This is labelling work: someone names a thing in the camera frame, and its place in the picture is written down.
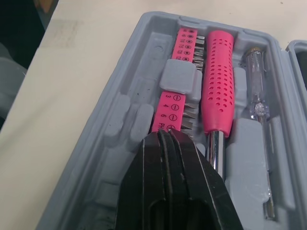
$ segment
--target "pink screwdriver handle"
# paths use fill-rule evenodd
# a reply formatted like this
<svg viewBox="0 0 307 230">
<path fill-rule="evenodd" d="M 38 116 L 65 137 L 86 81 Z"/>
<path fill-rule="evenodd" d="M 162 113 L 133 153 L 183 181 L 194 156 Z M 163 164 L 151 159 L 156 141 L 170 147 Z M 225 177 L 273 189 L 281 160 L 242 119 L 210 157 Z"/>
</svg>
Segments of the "pink screwdriver handle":
<svg viewBox="0 0 307 230">
<path fill-rule="evenodd" d="M 232 51 L 234 37 L 224 31 L 212 31 L 207 36 L 201 112 L 204 131 L 222 131 L 229 137 L 235 111 Z"/>
</svg>

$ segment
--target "white table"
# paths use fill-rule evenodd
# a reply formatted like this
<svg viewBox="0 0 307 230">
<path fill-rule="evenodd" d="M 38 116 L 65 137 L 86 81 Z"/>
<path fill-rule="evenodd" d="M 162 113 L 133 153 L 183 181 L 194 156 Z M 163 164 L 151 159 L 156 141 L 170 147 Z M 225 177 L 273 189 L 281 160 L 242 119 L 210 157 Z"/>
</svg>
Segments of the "white table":
<svg viewBox="0 0 307 230">
<path fill-rule="evenodd" d="M 306 9 L 305 0 L 59 0 L 0 134 L 0 230 L 36 227 L 144 12 L 264 31 L 285 48 L 307 39 Z"/>
</svg>

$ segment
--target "metal shaft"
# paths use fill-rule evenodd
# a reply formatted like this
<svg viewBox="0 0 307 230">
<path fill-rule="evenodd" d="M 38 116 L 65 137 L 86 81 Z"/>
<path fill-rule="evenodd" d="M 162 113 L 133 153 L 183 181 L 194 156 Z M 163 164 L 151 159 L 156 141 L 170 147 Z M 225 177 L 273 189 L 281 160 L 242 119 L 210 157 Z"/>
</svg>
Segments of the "metal shaft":
<svg viewBox="0 0 307 230">
<path fill-rule="evenodd" d="M 267 135 L 265 132 L 266 118 L 263 116 L 259 116 L 258 121 L 262 124 L 264 154 L 265 154 L 265 164 L 266 164 L 266 169 L 267 169 L 268 194 L 269 194 L 269 199 L 267 200 L 267 202 L 263 203 L 263 212 L 264 212 L 265 218 L 274 219 L 275 211 L 274 211 L 274 202 L 273 202 L 271 182 L 270 182 L 269 155 L 267 151 Z"/>
<path fill-rule="evenodd" d="M 208 135 L 207 154 L 209 163 L 224 181 L 225 136 L 222 131 L 213 131 Z"/>
</svg>

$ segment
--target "gray plastic tool case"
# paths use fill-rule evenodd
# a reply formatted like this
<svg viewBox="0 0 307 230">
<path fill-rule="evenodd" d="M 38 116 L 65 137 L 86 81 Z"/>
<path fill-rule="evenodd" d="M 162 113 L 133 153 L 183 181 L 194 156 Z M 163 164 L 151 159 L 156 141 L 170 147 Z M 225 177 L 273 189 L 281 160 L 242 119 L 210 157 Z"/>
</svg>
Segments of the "gray plastic tool case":
<svg viewBox="0 0 307 230">
<path fill-rule="evenodd" d="M 236 110 L 226 146 L 225 184 L 242 225 L 247 230 L 307 229 L 307 92 L 295 56 L 297 50 L 307 51 L 307 43 L 292 42 L 284 51 L 273 37 L 262 32 L 149 12 L 137 24 L 88 119 L 37 230 L 113 228 L 120 182 L 138 144 L 149 132 L 162 92 L 161 77 L 182 26 L 196 28 L 203 36 L 224 30 L 235 38 Z M 248 78 L 242 57 L 252 46 L 265 51 L 275 221 L 263 215 L 262 204 L 268 199 L 263 133 L 248 111 Z M 195 70 L 187 73 L 188 81 L 193 81 L 187 84 L 192 87 L 189 90 L 199 90 L 199 74 Z M 188 98 L 199 102 L 195 95 Z M 190 135 L 205 153 L 201 119 L 190 121 L 194 127 Z"/>
</svg>

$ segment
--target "transparent tester handle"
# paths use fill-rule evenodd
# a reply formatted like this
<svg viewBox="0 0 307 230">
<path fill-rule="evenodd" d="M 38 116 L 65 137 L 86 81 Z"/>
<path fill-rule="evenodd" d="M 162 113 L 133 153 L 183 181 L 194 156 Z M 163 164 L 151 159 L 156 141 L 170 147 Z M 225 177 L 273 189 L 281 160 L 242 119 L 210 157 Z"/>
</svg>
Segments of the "transparent tester handle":
<svg viewBox="0 0 307 230">
<path fill-rule="evenodd" d="M 246 54 L 247 74 L 250 80 L 250 116 L 260 122 L 270 116 L 265 101 L 265 76 L 261 49 L 254 47 Z"/>
</svg>

